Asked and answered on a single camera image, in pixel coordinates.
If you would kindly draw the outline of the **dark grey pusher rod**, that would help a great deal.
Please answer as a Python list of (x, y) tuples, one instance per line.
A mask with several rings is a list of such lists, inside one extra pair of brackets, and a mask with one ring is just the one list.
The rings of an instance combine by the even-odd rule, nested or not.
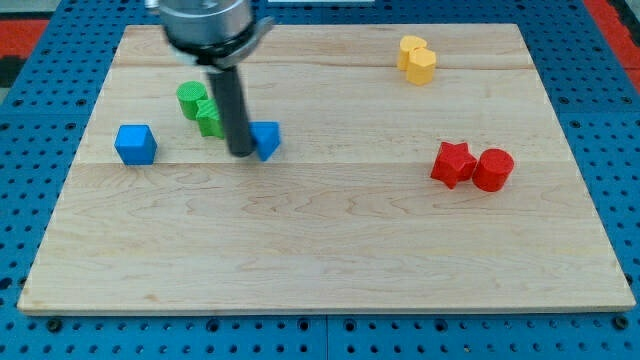
[(254, 152), (242, 82), (236, 67), (208, 71), (229, 152), (239, 158)]

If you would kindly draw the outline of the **silver cylindrical robot end effector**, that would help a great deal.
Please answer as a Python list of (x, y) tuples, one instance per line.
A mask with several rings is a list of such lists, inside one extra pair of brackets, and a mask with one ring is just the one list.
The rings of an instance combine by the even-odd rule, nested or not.
[(248, 58), (274, 28), (257, 19), (248, 0), (145, 0), (171, 47), (188, 61), (229, 69)]

